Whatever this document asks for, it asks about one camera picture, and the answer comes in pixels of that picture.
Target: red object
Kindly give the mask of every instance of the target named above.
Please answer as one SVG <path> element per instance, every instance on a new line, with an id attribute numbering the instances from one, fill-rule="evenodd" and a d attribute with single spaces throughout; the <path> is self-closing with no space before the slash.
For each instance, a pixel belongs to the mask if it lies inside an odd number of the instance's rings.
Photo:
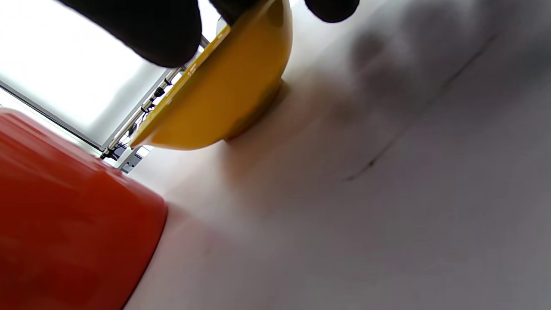
<path id="1" fill-rule="evenodd" d="M 0 108 L 0 309 L 120 310 L 166 220 L 160 196 Z"/>

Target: white tabletop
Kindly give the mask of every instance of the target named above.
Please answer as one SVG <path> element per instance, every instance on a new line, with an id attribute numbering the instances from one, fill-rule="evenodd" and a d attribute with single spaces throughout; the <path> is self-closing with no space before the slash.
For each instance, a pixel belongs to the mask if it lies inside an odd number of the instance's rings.
<path id="1" fill-rule="evenodd" d="M 297 4 L 281 103 L 131 173 L 170 212 L 126 310 L 549 309 L 550 5 Z"/>

